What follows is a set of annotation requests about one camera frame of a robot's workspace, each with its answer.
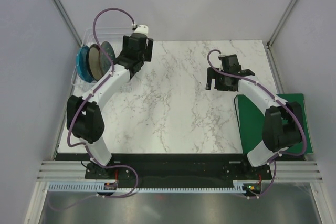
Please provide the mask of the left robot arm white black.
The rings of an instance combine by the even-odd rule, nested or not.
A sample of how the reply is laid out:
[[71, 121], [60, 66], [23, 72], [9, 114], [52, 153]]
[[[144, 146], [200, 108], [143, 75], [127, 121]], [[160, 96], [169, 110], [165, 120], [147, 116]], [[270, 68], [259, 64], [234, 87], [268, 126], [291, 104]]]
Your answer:
[[67, 101], [67, 144], [83, 145], [91, 160], [107, 167], [112, 159], [103, 139], [105, 129], [102, 109], [110, 98], [136, 73], [150, 62], [153, 39], [147, 32], [135, 31], [123, 36], [122, 50], [110, 70], [89, 91], [80, 97], [72, 95]]

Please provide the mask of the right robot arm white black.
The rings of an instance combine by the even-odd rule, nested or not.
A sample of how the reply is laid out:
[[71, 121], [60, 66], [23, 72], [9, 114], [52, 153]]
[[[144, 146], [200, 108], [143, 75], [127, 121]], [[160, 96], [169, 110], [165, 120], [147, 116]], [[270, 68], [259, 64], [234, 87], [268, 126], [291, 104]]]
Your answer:
[[268, 90], [250, 69], [243, 69], [237, 55], [219, 54], [220, 67], [207, 69], [206, 90], [240, 92], [263, 114], [261, 140], [243, 158], [245, 169], [270, 164], [278, 156], [288, 153], [292, 146], [307, 139], [303, 123], [303, 111], [298, 102], [288, 102]]

